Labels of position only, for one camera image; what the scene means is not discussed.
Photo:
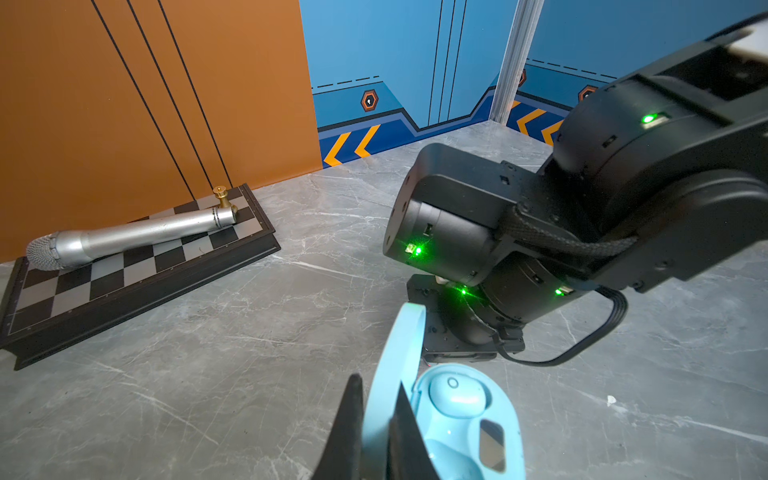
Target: black line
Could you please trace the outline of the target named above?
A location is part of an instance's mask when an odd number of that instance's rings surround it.
[[[165,81],[163,72],[160,69],[160,64],[157,63],[157,59],[154,57],[154,52],[152,51],[152,47],[149,45],[147,36],[144,34],[144,29],[141,27],[139,18],[136,16],[136,12],[134,12],[134,6],[131,5],[131,0],[125,0],[125,1],[128,3],[128,7],[131,9],[131,13],[134,16],[134,20],[136,20],[136,25],[138,25],[139,31],[141,32],[141,36],[144,38],[144,43],[147,45],[147,49],[149,50],[149,55],[152,55],[152,61],[154,61],[154,66],[157,68],[157,73],[160,74],[160,78],[163,81],[163,85],[165,85],[165,90],[168,92],[168,96],[170,97],[170,102],[174,104],[174,109],[176,109],[176,115],[179,116],[179,121],[181,122],[181,126],[184,127],[184,132],[187,133],[187,138],[190,141],[190,145],[192,145],[192,150],[194,151],[195,157],[197,157],[197,162],[200,163],[200,168],[203,169],[203,174],[205,174],[205,179],[208,180],[208,186],[211,189],[213,189],[214,185],[210,182],[210,178],[208,178],[208,172],[205,171],[205,166],[203,165],[203,161],[200,159],[200,155],[197,153],[197,149],[195,148],[194,142],[192,141],[192,136],[190,135],[190,132],[187,130],[187,124],[184,123],[184,119],[181,117],[181,112],[179,112],[179,107],[176,106],[174,95],[171,94],[170,88],[168,87],[168,83]]]
[[[456,63],[453,65],[453,80],[451,80],[451,96],[448,99],[448,117],[446,120],[451,119],[451,103],[453,102],[453,86],[456,84],[456,70],[458,70],[458,54],[462,52],[462,35],[464,35],[464,19],[467,16],[467,2],[464,0],[464,13],[462,14],[462,29],[458,32],[458,47],[456,47]]]
[[[380,83],[383,83],[382,81],[374,81],[369,84],[362,84],[362,85],[355,85],[354,87],[344,87],[344,88],[337,88],[336,90],[328,90],[328,91],[321,91],[320,93],[312,94],[312,95],[323,95],[323,94],[329,94],[332,91],[341,91],[341,90],[349,90],[350,88],[360,88],[360,87],[367,87],[368,85],[378,85]]]
[[[559,104],[556,101],[547,100],[546,98],[537,97],[536,95],[527,94],[524,91],[519,91],[518,90],[518,95],[520,95],[521,97],[530,98],[531,100],[540,101],[542,104],[551,105],[552,107],[557,107],[557,108],[560,108],[560,109],[565,110],[565,111],[573,110],[573,107],[568,107],[567,105]]]
[[[170,151],[170,147],[168,147],[168,142],[165,141],[165,136],[163,135],[163,132],[160,130],[160,126],[157,125],[157,121],[154,119],[154,115],[152,114],[152,111],[149,109],[149,105],[147,105],[147,101],[144,100],[144,96],[141,94],[141,90],[139,89],[139,85],[136,83],[136,79],[134,78],[134,75],[131,73],[131,69],[128,68],[128,63],[125,62],[125,58],[123,58],[123,54],[120,52],[120,48],[118,47],[118,43],[114,40],[114,37],[112,36],[112,32],[109,31],[109,27],[107,26],[107,22],[104,21],[104,17],[101,16],[101,12],[99,11],[98,7],[96,6],[96,1],[91,0],[91,4],[94,6],[96,13],[101,20],[101,24],[104,26],[104,30],[107,31],[107,35],[109,35],[109,39],[112,40],[112,45],[114,45],[114,49],[118,52],[118,56],[120,57],[120,60],[123,62],[123,66],[125,67],[125,71],[128,72],[128,76],[131,77],[131,81],[134,82],[134,87],[136,87],[136,92],[138,92],[139,97],[141,98],[142,103],[144,103],[144,108],[147,109],[147,113],[149,114],[150,118],[152,119],[152,123],[154,124],[154,127],[157,129],[158,134],[160,134],[160,138],[163,139],[163,144],[165,145],[165,149],[168,150],[168,154],[170,155],[171,160],[174,161],[174,165],[176,165],[176,170],[179,171],[179,175],[181,175],[181,180],[184,181],[184,185],[186,185],[187,190],[190,193],[190,196],[192,197],[192,200],[196,200],[194,197],[194,194],[192,193],[192,189],[190,188],[189,184],[187,183],[187,179],[184,178],[184,174],[181,173],[181,169],[179,168],[179,164],[176,162],[176,158],[174,157],[173,152]]]
[[[168,17],[165,15],[165,8],[163,8],[163,2],[161,2],[161,0],[157,0],[157,4],[160,6],[160,11],[163,12],[163,18],[165,18],[165,25],[168,26],[170,37],[174,40],[174,45],[176,45],[176,52],[178,52],[179,59],[181,59],[181,64],[184,66],[184,72],[187,74],[187,80],[190,81],[192,92],[194,93],[195,100],[197,100],[197,106],[200,107],[200,113],[203,115],[203,120],[205,120],[205,126],[208,127],[208,133],[210,134],[210,139],[214,141],[214,147],[216,148],[216,153],[219,155],[219,160],[221,161],[221,167],[224,169],[224,174],[227,175],[227,181],[230,183],[230,188],[234,188],[234,185],[232,185],[232,179],[230,179],[230,173],[227,171],[227,166],[224,164],[224,158],[221,156],[221,152],[219,151],[219,144],[216,143],[216,138],[214,137],[214,131],[210,129],[210,124],[208,123],[208,117],[205,115],[205,111],[203,110],[203,104],[200,103],[200,97],[197,96],[197,89],[194,87],[194,83],[192,83],[192,77],[190,75],[190,71],[187,70],[187,63],[184,61],[184,57],[181,55],[181,49],[179,48],[179,44],[176,42],[176,35],[174,35],[174,31],[170,27],[170,22],[168,21]]]
[[[597,79],[595,79],[595,78],[591,78],[591,77],[585,77],[585,76],[583,76],[583,75],[576,75],[576,74],[568,73],[568,72],[566,72],[566,71],[555,70],[555,69],[553,69],[553,68],[546,68],[546,67],[542,67],[542,66],[539,66],[539,65],[530,65],[530,67],[532,67],[532,68],[541,68],[542,70],[556,71],[557,73],[562,73],[563,75],[570,75],[570,76],[572,76],[572,77],[585,78],[585,79],[587,79],[587,80],[593,80],[593,81],[601,81],[601,82],[603,82],[603,83],[607,83],[607,82],[604,82],[604,81],[602,81],[602,80],[597,80]]]
[[[440,123],[440,113],[442,112],[442,92],[445,91],[445,74],[448,73],[448,57],[451,54],[451,34],[453,33],[453,15],[456,13],[456,0],[453,0],[453,10],[451,11],[451,28],[448,29],[448,48],[445,50],[445,68],[442,69],[442,87],[440,87],[440,107],[437,109],[437,122]]]
[[[480,97],[480,100],[478,100],[478,102],[473,107],[471,113],[469,113],[467,115],[463,115],[461,117],[456,117],[453,120],[446,120],[446,121],[440,122],[438,124],[427,125],[426,127],[419,127],[416,124],[416,122],[413,121],[413,119],[411,118],[411,115],[409,115],[408,111],[406,111],[405,108],[400,107],[400,108],[396,108],[395,110],[388,110],[388,111],[380,112],[378,114],[368,115],[367,117],[353,118],[352,120],[342,121],[342,122],[339,122],[337,124],[326,125],[325,127],[318,128],[317,132],[321,133],[321,132],[324,132],[324,131],[332,130],[334,128],[341,128],[341,127],[347,127],[349,125],[354,125],[354,124],[357,124],[357,123],[359,123],[361,121],[374,120],[376,118],[386,117],[387,115],[394,115],[394,114],[401,113],[401,114],[403,114],[403,116],[406,117],[406,120],[411,124],[411,127],[413,127],[413,129],[416,130],[416,133],[419,133],[419,132],[424,131],[424,130],[431,130],[433,128],[441,127],[444,124],[450,124],[450,123],[453,123],[453,122],[459,122],[461,120],[465,120],[466,118],[471,118],[473,115],[475,115],[475,113],[477,113],[478,108],[480,108],[480,105],[482,104],[483,100],[485,100],[485,96],[488,94],[488,92],[490,92],[491,90],[495,90],[495,89],[496,89],[495,85],[492,86],[492,87],[488,87],[485,90],[485,93],[483,93],[483,95]]]
[[[435,71],[437,70],[437,47],[440,45],[440,26],[442,24],[442,3],[443,3],[443,0],[440,0],[440,15],[437,16],[437,40],[435,41],[435,63],[432,65],[432,83],[429,85],[429,111],[427,112],[427,125],[429,125],[429,122],[432,121],[432,96],[435,94]]]

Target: marble floor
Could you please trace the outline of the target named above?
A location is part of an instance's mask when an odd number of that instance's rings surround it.
[[[0,478],[309,478],[406,300],[416,270],[382,238],[434,141],[531,169],[549,150],[484,123],[256,190],[278,254],[22,371],[0,354]],[[626,294],[624,324],[563,366],[477,365],[517,409],[528,478],[768,478],[768,245]],[[523,355],[609,310],[589,295],[540,319]]]

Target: orange chevron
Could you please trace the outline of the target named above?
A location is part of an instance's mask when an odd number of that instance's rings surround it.
[[[534,118],[542,116],[545,113],[547,112],[540,108],[537,108],[536,110],[533,110],[531,113],[525,115],[523,118],[518,120],[518,127],[520,128],[520,133],[524,135],[528,135],[528,129],[526,128],[525,124],[527,124],[529,121],[533,120]]]
[[[379,125],[373,125],[369,130],[368,133],[366,133],[366,136],[362,138],[360,141],[360,145],[357,146],[355,149],[355,153],[360,156],[360,158],[370,157],[371,154],[368,153],[366,150],[366,147],[368,146],[368,142],[371,141],[373,138],[373,135],[376,134],[376,131],[381,127],[381,124]]]
[[[552,141],[552,134],[560,130],[560,125],[562,124],[563,124],[563,120],[560,120],[558,123],[551,125],[549,127],[546,127],[544,130],[541,131],[541,136],[544,137],[544,142],[550,147],[554,147],[554,142]]]
[[[341,147],[344,146],[344,142],[346,142],[346,139],[349,138],[349,134],[351,133],[352,132],[347,132],[339,136],[339,138],[336,140],[336,143],[333,144],[331,151],[328,152],[325,159],[323,159],[324,162],[326,162],[331,167],[338,167],[341,165],[341,162],[336,159],[336,154],[339,153],[339,150],[341,150]]]

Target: braided cable sleeve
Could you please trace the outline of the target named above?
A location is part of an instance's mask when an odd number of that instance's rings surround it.
[[[517,206],[507,209],[507,213],[502,218],[498,228],[502,233],[516,240],[522,240],[537,247],[549,248],[580,257],[613,257],[637,242],[637,237],[597,243],[569,240],[529,223],[520,214]]]

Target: orange wall panel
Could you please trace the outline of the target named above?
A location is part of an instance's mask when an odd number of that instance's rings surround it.
[[[163,0],[232,181],[320,169],[299,2]]]
[[[11,0],[0,72],[0,261],[208,195],[225,168],[259,187],[320,166],[298,2]]]
[[[0,260],[190,199],[90,2],[4,2],[0,71]]]

